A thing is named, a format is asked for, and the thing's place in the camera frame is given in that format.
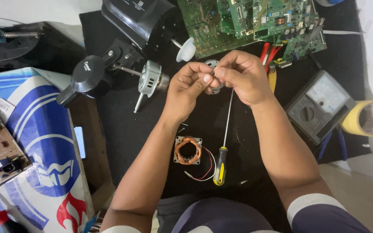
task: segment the fingernail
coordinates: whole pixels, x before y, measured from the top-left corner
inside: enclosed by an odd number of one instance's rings
[[[210,75],[205,75],[205,76],[204,76],[204,82],[205,82],[205,83],[209,83],[210,81],[212,81],[211,76],[210,76]]]
[[[218,68],[215,71],[215,76],[218,77],[218,78],[224,77],[225,76],[225,70],[223,68]]]

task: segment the copper wire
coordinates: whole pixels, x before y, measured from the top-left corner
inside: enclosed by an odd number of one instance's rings
[[[179,149],[184,146],[187,143],[192,143],[196,147],[196,153],[195,156],[189,160],[186,160],[181,156],[179,153]],[[197,161],[199,158],[201,158],[201,147],[198,145],[198,143],[193,138],[187,138],[185,137],[178,145],[175,146],[175,155],[178,157],[179,161],[183,165],[191,165],[193,162]]]

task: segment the hand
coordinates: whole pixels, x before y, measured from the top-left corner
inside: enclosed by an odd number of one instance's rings
[[[211,75],[213,69],[200,62],[189,62],[172,78],[162,116],[175,124],[185,121],[195,108],[196,98],[203,91],[211,93],[211,87],[219,83]]]
[[[227,87],[234,87],[241,102],[253,107],[274,98],[260,59],[249,53],[233,50],[214,69],[215,77]]]

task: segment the forearm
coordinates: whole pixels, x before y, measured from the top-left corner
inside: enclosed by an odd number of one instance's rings
[[[277,99],[253,107],[263,163],[277,187],[290,189],[320,179],[318,164]]]
[[[165,186],[179,124],[160,119],[119,183],[111,208],[153,215]]]

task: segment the person's right hand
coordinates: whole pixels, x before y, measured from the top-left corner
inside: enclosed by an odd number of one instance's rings
[[[240,100],[250,107],[274,98],[265,68],[254,55],[233,50],[220,60],[214,71],[215,77],[226,87],[234,87]]]

